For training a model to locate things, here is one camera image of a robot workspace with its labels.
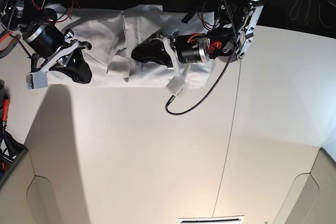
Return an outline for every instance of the crumpled fabric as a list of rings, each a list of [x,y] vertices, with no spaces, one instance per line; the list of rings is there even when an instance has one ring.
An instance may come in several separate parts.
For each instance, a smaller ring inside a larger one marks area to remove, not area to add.
[[[59,14],[65,10],[60,5],[50,5]],[[57,23],[64,32],[71,28],[74,39],[88,41],[91,50],[83,50],[83,57],[92,71],[93,87],[147,87],[162,88],[174,77],[174,71],[154,62],[140,63],[131,58],[133,49],[153,33],[172,35],[206,33],[198,16],[183,24],[183,13],[164,13],[162,6],[140,5],[124,11],[103,9],[74,9],[71,19]],[[205,13],[208,23],[214,22],[213,13]],[[189,88],[203,87],[208,81],[212,61],[191,64],[186,78]],[[82,85],[73,82],[66,75],[51,71],[49,84]]]

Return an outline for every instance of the white tabletop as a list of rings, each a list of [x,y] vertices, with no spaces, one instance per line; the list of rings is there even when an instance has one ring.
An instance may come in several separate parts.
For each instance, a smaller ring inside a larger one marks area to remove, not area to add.
[[[52,182],[65,223],[176,224],[213,212],[272,223],[336,125],[336,43],[266,27],[255,35],[237,104],[238,62],[204,104],[180,117],[164,111],[165,89],[27,91],[24,52],[17,47],[2,59],[8,131],[23,143],[31,128],[34,171]],[[171,110],[195,104],[223,67],[218,62],[207,87],[190,90]]]

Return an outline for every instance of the black cable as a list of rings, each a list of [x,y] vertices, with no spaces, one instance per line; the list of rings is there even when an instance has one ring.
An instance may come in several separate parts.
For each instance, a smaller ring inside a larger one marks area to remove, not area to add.
[[[17,0],[15,2],[14,6],[13,6],[13,10],[12,10],[11,16],[9,17],[9,21],[8,21],[8,24],[7,24],[6,32],[10,36],[10,38],[15,39],[20,44],[20,46],[22,47],[22,49],[24,50],[24,52],[28,55],[29,59],[31,59],[32,57],[31,57],[30,53],[25,48],[25,46],[22,44],[22,42],[9,32],[9,28],[11,26],[10,24],[12,23],[12,20],[13,20],[13,17],[14,17],[14,13],[15,13],[15,9],[16,9],[16,7],[17,7],[18,4],[19,4],[19,0]]]
[[[231,13],[231,10],[230,10],[230,6],[227,4],[226,0],[223,0],[223,4],[224,4],[224,7],[225,7],[225,11],[227,13],[227,16],[229,17],[230,23],[232,25],[233,33],[234,33],[234,36],[235,36],[234,44],[237,45],[237,42],[238,42],[238,32],[237,32],[237,29],[236,29],[236,25],[235,25],[235,23],[233,21],[233,16],[232,16],[232,13]]]
[[[191,111],[193,111],[195,108],[197,108],[198,106],[200,106],[207,98],[208,96],[211,94],[211,92],[215,89],[215,87],[217,86],[217,84],[219,83],[219,81],[221,80],[221,78],[223,77],[223,75],[225,74],[226,72],[226,69],[228,68],[231,60],[232,60],[232,57],[233,55],[235,54],[236,52],[236,49],[238,47],[237,45],[237,42],[238,42],[238,32],[236,30],[236,26],[235,26],[235,23],[233,21],[233,16],[232,16],[232,13],[230,11],[230,8],[229,8],[229,5],[227,4],[226,0],[223,0],[223,3],[224,3],[224,6],[225,6],[225,10],[226,10],[226,13],[227,13],[227,16],[229,17],[229,20],[230,20],[230,23],[232,25],[232,29],[233,29],[233,32],[234,32],[234,36],[235,36],[235,40],[234,40],[234,44],[235,44],[235,47],[234,47],[234,50],[233,50],[233,53],[232,55],[229,57],[229,60],[228,62],[226,63],[222,73],[220,73],[217,81],[213,84],[213,86],[210,88],[210,90],[207,92],[207,94],[197,103],[195,104],[194,106],[192,106],[190,109],[184,111],[184,112],[180,112],[180,113],[174,113],[174,112],[171,112],[169,109],[168,109],[168,106],[174,101],[175,97],[176,96],[171,96],[169,98],[169,100],[167,101],[166,103],[166,106],[165,106],[165,109],[166,109],[166,112],[170,115],[185,115]]]
[[[205,22],[205,21],[201,18],[201,16],[199,15],[199,13],[197,13],[197,15],[198,15],[198,18],[200,19],[200,21],[202,22],[203,27],[204,27],[206,30],[211,31],[209,28],[207,28],[207,27],[205,26],[204,23],[206,23],[207,25],[211,25],[211,24],[209,24],[208,22]]]
[[[68,10],[69,10],[69,7],[65,10],[65,12],[62,14],[62,16],[60,16],[60,17],[57,19],[57,21],[59,21],[61,18],[63,18],[63,17],[66,15],[66,13],[67,13]]]
[[[170,114],[170,115],[185,115],[185,114],[187,114],[187,113],[193,111],[193,110],[194,110],[195,108],[197,108],[198,106],[200,106],[200,105],[205,101],[205,99],[208,98],[208,96],[209,96],[209,95],[211,94],[211,92],[215,89],[215,87],[217,86],[217,84],[219,83],[219,81],[221,80],[221,78],[223,77],[223,75],[225,74],[226,69],[227,69],[227,67],[228,67],[229,64],[230,64],[230,61],[231,61],[232,57],[233,57],[233,55],[231,55],[231,56],[229,57],[229,60],[228,60],[228,62],[226,63],[226,65],[225,65],[225,67],[224,67],[222,73],[220,73],[220,75],[219,75],[217,81],[213,84],[213,86],[210,88],[210,90],[207,92],[207,94],[206,94],[206,95],[205,95],[205,96],[204,96],[198,103],[196,103],[194,106],[192,106],[190,109],[188,109],[188,110],[186,110],[186,111],[184,111],[184,112],[174,113],[174,112],[169,111],[169,109],[168,109],[168,106],[169,106],[169,105],[174,101],[174,99],[175,99],[175,96],[172,95],[172,96],[170,97],[170,99],[169,99],[169,100],[167,101],[167,103],[166,103],[166,106],[165,106],[166,112],[167,112],[168,114]]]

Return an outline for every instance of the orange wire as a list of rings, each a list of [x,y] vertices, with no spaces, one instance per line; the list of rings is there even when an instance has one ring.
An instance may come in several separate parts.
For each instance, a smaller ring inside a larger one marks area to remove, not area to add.
[[[195,38],[196,36],[199,36],[199,35],[202,35],[202,34],[193,34],[192,36],[189,37],[187,43],[190,43],[193,38]]]
[[[37,4],[35,4],[35,1],[34,1],[34,0],[31,0],[31,3],[33,4],[33,6],[34,6],[37,10],[41,10],[41,8],[38,7]]]

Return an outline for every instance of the white cloth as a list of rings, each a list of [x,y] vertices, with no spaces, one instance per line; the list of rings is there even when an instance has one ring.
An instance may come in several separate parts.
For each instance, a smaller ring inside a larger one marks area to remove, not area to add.
[[[51,5],[57,12],[61,6]],[[64,32],[71,28],[75,39],[92,44],[90,51],[84,50],[84,60],[92,71],[88,86],[95,87],[165,87],[174,77],[174,71],[154,62],[139,63],[131,58],[133,49],[158,31],[172,35],[205,33],[202,23],[195,15],[188,24],[181,19],[185,14],[164,13],[162,6],[146,5],[125,11],[101,9],[75,9],[71,19],[58,23]],[[213,23],[213,13],[205,13],[205,20]],[[212,70],[212,61],[192,64],[186,78],[190,88],[205,85]],[[77,85],[66,75],[51,71],[49,84]]]

